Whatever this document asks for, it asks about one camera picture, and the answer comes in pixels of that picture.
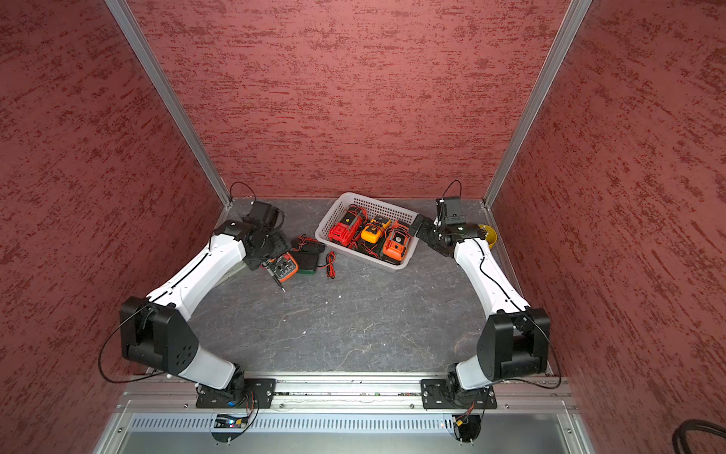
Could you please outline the orange multimeter with probes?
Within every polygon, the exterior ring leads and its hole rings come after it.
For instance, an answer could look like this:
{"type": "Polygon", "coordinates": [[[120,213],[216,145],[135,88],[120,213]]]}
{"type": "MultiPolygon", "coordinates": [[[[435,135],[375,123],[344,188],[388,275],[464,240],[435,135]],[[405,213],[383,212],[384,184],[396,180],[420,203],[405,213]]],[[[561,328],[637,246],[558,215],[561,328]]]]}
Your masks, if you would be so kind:
{"type": "Polygon", "coordinates": [[[410,226],[404,222],[393,223],[385,234],[382,259],[393,265],[400,265],[410,248],[410,226]]]}

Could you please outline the yellow multimeter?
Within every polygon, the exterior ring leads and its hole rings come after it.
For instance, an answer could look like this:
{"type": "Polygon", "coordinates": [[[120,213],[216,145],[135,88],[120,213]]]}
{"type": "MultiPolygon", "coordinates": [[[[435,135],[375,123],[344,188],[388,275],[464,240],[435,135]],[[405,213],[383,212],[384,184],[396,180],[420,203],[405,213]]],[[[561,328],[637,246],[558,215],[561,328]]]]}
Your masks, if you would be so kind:
{"type": "Polygon", "coordinates": [[[375,216],[365,224],[361,231],[360,238],[370,245],[378,244],[385,232],[391,226],[391,219],[383,216],[375,216]]]}

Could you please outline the bright red multimeter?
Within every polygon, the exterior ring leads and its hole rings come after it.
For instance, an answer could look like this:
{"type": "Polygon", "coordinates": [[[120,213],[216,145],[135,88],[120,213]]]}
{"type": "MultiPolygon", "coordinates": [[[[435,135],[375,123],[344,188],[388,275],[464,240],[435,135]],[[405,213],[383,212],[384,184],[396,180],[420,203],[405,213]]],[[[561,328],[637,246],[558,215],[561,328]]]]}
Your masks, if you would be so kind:
{"type": "Polygon", "coordinates": [[[366,210],[358,205],[351,204],[338,223],[329,231],[328,239],[343,247],[350,246],[366,219],[366,210]]]}

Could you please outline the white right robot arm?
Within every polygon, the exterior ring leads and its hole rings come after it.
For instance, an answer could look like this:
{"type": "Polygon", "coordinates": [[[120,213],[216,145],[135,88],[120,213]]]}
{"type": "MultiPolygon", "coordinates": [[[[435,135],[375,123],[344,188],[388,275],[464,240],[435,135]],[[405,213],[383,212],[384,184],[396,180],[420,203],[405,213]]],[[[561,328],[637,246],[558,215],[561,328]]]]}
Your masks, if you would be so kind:
{"type": "Polygon", "coordinates": [[[419,215],[416,238],[461,267],[484,309],[486,321],[476,353],[453,367],[457,391],[477,390],[504,380],[520,381],[546,372],[550,319],[514,289],[493,257],[488,233],[467,221],[459,197],[437,200],[434,219],[419,215]]]}

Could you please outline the orange grey multimeter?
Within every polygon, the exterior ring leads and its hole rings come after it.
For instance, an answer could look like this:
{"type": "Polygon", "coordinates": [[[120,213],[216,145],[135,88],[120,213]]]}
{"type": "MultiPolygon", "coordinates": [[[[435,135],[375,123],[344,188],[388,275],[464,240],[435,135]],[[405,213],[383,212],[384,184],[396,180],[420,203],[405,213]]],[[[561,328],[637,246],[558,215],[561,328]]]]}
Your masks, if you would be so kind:
{"type": "Polygon", "coordinates": [[[277,258],[266,260],[262,266],[283,292],[285,292],[285,281],[295,276],[300,270],[297,261],[291,253],[283,253],[283,255],[277,258]]]}

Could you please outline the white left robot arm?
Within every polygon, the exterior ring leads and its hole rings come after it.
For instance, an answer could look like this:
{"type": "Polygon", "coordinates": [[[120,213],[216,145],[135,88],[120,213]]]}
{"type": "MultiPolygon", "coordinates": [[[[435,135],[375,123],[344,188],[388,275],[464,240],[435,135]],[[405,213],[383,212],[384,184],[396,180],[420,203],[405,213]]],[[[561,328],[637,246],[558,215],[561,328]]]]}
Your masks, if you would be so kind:
{"type": "Polygon", "coordinates": [[[130,297],[119,311],[121,355],[158,372],[224,393],[240,393],[244,372],[209,352],[189,325],[204,297],[233,270],[259,269],[287,253],[284,212],[254,201],[242,219],[227,219],[177,274],[143,298],[130,297]]]}

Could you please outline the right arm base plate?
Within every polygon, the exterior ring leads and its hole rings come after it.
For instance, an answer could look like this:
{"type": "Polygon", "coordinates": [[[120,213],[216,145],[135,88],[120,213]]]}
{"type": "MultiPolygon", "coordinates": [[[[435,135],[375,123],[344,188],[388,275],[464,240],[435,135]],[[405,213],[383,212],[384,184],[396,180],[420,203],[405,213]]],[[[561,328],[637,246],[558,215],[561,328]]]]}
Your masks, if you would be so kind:
{"type": "Polygon", "coordinates": [[[422,379],[420,381],[423,407],[426,410],[495,410],[495,391],[491,386],[465,390],[456,378],[422,379]]]}

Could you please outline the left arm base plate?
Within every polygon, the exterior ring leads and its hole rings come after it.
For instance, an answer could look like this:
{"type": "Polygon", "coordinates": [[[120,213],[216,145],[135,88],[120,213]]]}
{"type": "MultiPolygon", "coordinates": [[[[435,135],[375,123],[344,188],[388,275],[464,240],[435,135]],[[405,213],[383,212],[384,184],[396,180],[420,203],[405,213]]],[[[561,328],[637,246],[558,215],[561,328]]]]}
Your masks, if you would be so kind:
{"type": "Polygon", "coordinates": [[[274,378],[234,379],[227,388],[217,390],[200,385],[197,390],[197,409],[234,410],[269,409],[275,395],[277,380],[274,378]]]}

